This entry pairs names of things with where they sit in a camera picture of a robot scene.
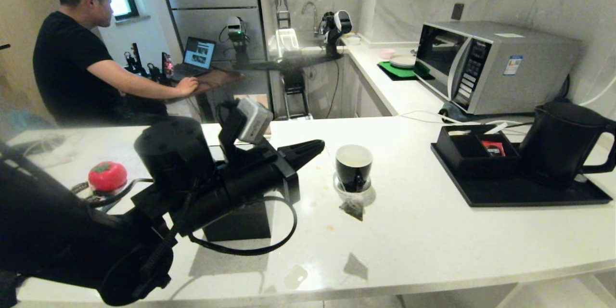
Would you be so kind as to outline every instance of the black electric kettle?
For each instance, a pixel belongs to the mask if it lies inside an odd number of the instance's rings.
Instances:
[[[535,108],[535,121],[520,145],[524,176],[566,188],[577,174],[610,172],[616,167],[616,141],[603,165],[584,166],[601,133],[616,135],[616,122],[572,103],[549,102]]]

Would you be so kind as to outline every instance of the white plate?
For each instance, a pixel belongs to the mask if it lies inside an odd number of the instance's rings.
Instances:
[[[389,62],[398,69],[412,69],[415,66],[415,57],[411,54],[396,54],[389,58]]]

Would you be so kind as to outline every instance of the microwave window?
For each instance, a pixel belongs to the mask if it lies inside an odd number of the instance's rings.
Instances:
[[[465,36],[453,32],[424,26],[417,58],[441,73],[449,75],[453,60],[466,39]]]

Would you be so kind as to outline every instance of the black mug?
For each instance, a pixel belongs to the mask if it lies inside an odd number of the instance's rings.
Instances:
[[[346,192],[357,193],[369,188],[372,153],[363,146],[345,145],[336,152],[336,174]]]
[[[616,141],[603,165],[584,166],[602,133],[616,135],[616,122],[591,109],[564,102],[535,108],[535,121],[520,145],[524,176],[566,188],[577,174],[610,172],[616,167]]]

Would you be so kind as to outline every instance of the wooden door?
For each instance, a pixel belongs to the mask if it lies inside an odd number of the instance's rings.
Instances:
[[[35,82],[32,53],[42,21],[59,0],[0,0],[0,111],[24,109],[52,120]]]

